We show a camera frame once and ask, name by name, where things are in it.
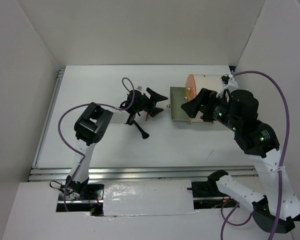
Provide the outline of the yellow drawer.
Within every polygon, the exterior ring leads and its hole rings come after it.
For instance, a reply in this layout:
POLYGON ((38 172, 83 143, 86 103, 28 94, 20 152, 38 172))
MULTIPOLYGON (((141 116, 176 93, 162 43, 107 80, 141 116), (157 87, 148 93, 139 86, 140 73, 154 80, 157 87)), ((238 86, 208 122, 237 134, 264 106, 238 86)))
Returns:
POLYGON ((187 94, 187 95, 184 97, 184 99, 185 99, 187 102, 189 102, 189 101, 193 100, 194 97, 195 97, 195 95, 187 94))

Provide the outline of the orange top drawer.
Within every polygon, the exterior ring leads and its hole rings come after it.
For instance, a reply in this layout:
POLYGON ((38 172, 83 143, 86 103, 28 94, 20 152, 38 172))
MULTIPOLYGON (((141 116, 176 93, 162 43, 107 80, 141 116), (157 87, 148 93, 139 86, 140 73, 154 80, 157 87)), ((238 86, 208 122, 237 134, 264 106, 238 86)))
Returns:
POLYGON ((197 95, 196 81, 193 74, 189 74, 187 76, 186 83, 185 83, 185 95, 190 95, 190 94, 194 95, 195 97, 197 95))

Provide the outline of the olive bottom drawer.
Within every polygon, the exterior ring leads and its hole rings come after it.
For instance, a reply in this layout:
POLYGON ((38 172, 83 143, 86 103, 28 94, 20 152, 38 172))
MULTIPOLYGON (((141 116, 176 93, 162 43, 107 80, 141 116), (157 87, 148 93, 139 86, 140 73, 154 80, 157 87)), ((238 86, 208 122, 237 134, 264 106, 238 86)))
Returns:
POLYGON ((187 102, 184 87, 171 86, 169 89, 170 118, 175 122, 188 122, 189 117, 182 110, 182 104, 187 102))

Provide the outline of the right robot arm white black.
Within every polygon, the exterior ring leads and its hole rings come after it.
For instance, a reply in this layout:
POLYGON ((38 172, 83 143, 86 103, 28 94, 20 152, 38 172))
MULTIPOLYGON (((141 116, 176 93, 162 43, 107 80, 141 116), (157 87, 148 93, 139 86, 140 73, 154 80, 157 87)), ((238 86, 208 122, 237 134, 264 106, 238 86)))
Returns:
POLYGON ((247 90, 234 90, 218 97, 206 88, 181 105, 194 118, 198 112, 205 122, 218 121, 234 133, 234 140, 250 157, 262 182, 264 193, 255 192, 224 170, 208 176, 208 192, 230 196, 248 209, 256 224, 270 233, 286 234, 300 221, 300 201, 293 191, 287 172, 280 165, 283 150, 273 128, 258 120, 259 102, 247 90))

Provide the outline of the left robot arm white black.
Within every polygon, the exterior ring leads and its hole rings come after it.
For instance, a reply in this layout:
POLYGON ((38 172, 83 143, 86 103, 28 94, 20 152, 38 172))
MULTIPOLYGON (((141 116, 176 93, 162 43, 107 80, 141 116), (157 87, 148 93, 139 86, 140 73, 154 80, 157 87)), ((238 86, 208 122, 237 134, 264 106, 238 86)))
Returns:
MULTIPOLYGON (((168 97, 153 91, 149 87, 146 88, 146 92, 148 95, 138 89, 129 90, 126 100, 119 107, 111 107, 119 112, 127 112, 128 117, 125 124, 136 126, 143 139, 147 139, 150 135, 136 122, 136 115, 139 115, 140 112, 146 112, 153 118, 163 111, 162 108, 157 107, 157 103, 168 100, 168 97)), ((114 115, 114 112, 103 108, 106 106, 105 104, 91 102, 83 106, 85 110, 74 124, 78 149, 72 147, 62 136, 61 122, 66 115, 63 114, 58 122, 58 133, 62 141, 81 156, 76 161, 76 165, 71 168, 62 190, 64 195, 71 194, 78 200, 89 195, 89 167, 92 155, 97 143, 104 137, 114 115)))

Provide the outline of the black brush lying diagonal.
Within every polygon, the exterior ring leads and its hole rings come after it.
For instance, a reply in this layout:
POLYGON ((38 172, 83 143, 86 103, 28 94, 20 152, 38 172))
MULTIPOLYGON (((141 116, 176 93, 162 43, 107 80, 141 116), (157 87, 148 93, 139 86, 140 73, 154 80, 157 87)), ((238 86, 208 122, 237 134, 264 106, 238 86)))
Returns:
POLYGON ((141 136, 143 139, 147 139, 150 135, 143 130, 143 128, 135 121, 133 120, 132 123, 137 127, 137 129, 140 131, 141 136))

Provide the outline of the white cover sheet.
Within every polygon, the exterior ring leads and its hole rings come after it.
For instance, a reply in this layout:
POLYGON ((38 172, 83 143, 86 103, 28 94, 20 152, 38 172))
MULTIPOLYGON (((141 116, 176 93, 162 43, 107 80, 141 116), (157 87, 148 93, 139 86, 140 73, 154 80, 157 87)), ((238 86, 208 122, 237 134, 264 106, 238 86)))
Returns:
POLYGON ((108 181, 103 215, 113 217, 175 216, 195 212, 190 180, 108 181))

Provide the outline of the aluminium rail frame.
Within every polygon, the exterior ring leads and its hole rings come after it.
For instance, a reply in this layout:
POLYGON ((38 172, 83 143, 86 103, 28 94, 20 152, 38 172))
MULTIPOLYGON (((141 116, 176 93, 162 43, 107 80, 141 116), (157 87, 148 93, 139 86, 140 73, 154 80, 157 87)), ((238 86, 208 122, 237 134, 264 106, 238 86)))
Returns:
MULTIPOLYGON (((48 121, 43 130, 31 182, 64 182, 76 153, 59 137, 60 129, 71 146, 76 144, 74 124, 84 104, 118 105, 126 99, 130 82, 169 96, 170 87, 183 87, 189 74, 224 75, 226 65, 68 65, 58 75, 48 121)), ((135 126, 125 124, 125 113, 114 114, 103 139, 91 158, 89 181, 141 181, 189 179, 204 181, 225 170, 233 177, 251 179, 251 188, 261 190, 256 169, 221 124, 172 121, 170 100, 158 103, 156 117, 145 113, 137 123, 149 134, 143 139, 135 126)))

